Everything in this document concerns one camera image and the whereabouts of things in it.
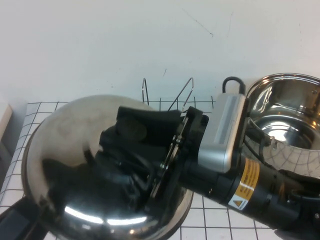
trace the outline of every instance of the black cable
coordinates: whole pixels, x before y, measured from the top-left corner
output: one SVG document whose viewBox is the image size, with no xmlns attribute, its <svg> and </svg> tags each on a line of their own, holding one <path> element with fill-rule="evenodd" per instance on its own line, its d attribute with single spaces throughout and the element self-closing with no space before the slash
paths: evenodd
<svg viewBox="0 0 320 240">
<path fill-rule="evenodd" d="M 263 164 L 265 163 L 265 158 L 264 158 L 264 147 L 266 144 L 266 139 L 263 137 L 261 139 L 260 145 L 259 145 L 259 160 L 260 162 L 262 162 Z"/>
<path fill-rule="evenodd" d="M 237 83 L 240 84 L 240 87 L 239 87 L 239 94 L 243 94 L 245 95 L 246 94 L 246 85 L 245 83 L 238 77 L 236 76 L 230 76 L 230 77 L 227 77 L 223 83 L 222 83 L 222 92 L 225 93 L 226 92 L 226 85 L 227 85 L 227 82 L 229 81 L 236 81 Z"/>
<path fill-rule="evenodd" d="M 249 145 L 249 143 L 244 140 L 244 144 L 246 145 L 246 147 L 250 150 L 250 152 L 258 159 L 260 160 L 259 155 L 255 152 L 255 150 Z"/>
</svg>

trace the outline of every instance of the stainless steel lid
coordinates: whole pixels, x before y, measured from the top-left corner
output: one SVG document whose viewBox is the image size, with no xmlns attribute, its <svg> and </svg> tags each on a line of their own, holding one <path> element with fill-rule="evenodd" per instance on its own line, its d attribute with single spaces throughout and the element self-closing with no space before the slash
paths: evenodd
<svg viewBox="0 0 320 240">
<path fill-rule="evenodd" d="M 116 123 L 120 106 L 152 110 L 126 97 L 97 95 L 72 101 L 46 118 L 23 156 L 25 192 L 42 208 L 42 221 L 69 240 L 166 239 L 188 214 L 193 193 L 179 186 L 164 221 L 132 212 L 117 184 L 97 179 L 84 157 L 95 155 L 101 132 Z"/>
</svg>

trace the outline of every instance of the grid pattern surface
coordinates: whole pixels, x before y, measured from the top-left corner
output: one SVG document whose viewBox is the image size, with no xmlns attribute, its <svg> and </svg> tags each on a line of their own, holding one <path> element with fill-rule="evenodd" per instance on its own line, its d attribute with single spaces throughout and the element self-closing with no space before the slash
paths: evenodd
<svg viewBox="0 0 320 240">
<path fill-rule="evenodd" d="M 156 110 L 165 111 L 174 98 L 160 98 L 151 101 L 149 105 Z M 51 113 L 65 105 L 66 102 L 37 102 L 27 105 L 27 113 L 16 151 L 7 171 L 0 192 L 0 214 L 23 197 L 24 191 L 21 180 L 22 156 L 30 135 L 36 127 Z M 184 101 L 177 101 L 172 109 L 181 110 Z M 214 99 L 189 99 L 185 105 L 196 107 L 204 113 L 211 113 L 215 106 Z M 57 240 L 48 233 L 45 240 Z M 195 194 L 189 214 L 181 227 L 170 240 L 281 240 L 267 226 L 245 217 L 201 195 Z"/>
<path fill-rule="evenodd" d="M 247 138 L 248 144 L 258 153 L 259 144 Z M 257 159 L 245 146 L 244 154 Z M 320 151 L 302 149 L 276 141 L 275 146 L 263 148 L 264 160 L 277 170 L 285 169 L 294 173 L 320 179 Z"/>
</svg>

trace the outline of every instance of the black grid line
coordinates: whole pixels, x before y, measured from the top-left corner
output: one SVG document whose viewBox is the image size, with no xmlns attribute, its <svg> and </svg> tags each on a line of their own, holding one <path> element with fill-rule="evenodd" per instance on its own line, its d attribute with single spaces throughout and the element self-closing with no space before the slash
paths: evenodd
<svg viewBox="0 0 320 240">
<path fill-rule="evenodd" d="M 230 221 L 230 214 L 229 214 L 229 209 L 226 209 L 226 213 L 228 215 L 228 221 L 229 221 L 229 227 L 230 227 L 230 236 L 231 236 L 231 240 L 233 240 L 232 238 L 232 230 L 231 230 L 231 221 Z"/>
<path fill-rule="evenodd" d="M 254 224 L 254 231 L 255 231 L 256 240 L 259 240 L 258 231 L 257 231 L 257 226 L 256 226 L 256 221 L 255 220 L 253 220 L 253 224 Z"/>
<path fill-rule="evenodd" d="M 256 229 L 255 227 L 240 227 L 240 226 L 182 226 L 183 229 Z M 257 229 L 270 229 L 269 227 L 259 227 Z"/>
<path fill-rule="evenodd" d="M 207 225 L 206 225 L 206 211 L 205 211 L 205 200 L 204 197 L 202 196 L 202 206 L 203 206 L 203 218 L 204 218 L 204 235 L 205 235 L 205 240 L 207 240 Z"/>
</svg>

